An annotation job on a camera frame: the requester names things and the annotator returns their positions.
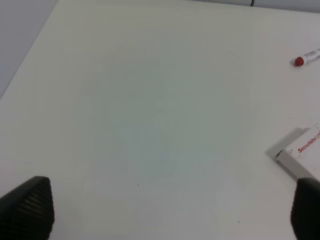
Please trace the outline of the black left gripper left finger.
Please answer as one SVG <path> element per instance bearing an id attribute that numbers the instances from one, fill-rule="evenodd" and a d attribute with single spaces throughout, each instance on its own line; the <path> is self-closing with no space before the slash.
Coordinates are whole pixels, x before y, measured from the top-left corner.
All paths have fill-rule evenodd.
<path id="1" fill-rule="evenodd" d="M 2 240 L 48 240 L 55 222 L 50 179 L 34 176 L 0 198 Z"/>

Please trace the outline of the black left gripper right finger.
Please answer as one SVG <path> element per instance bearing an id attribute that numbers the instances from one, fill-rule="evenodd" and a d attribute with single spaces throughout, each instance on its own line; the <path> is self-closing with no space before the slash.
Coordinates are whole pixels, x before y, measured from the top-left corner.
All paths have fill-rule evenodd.
<path id="1" fill-rule="evenodd" d="M 320 182 L 318 180 L 298 179 L 290 221 L 298 240 L 320 238 Z"/>

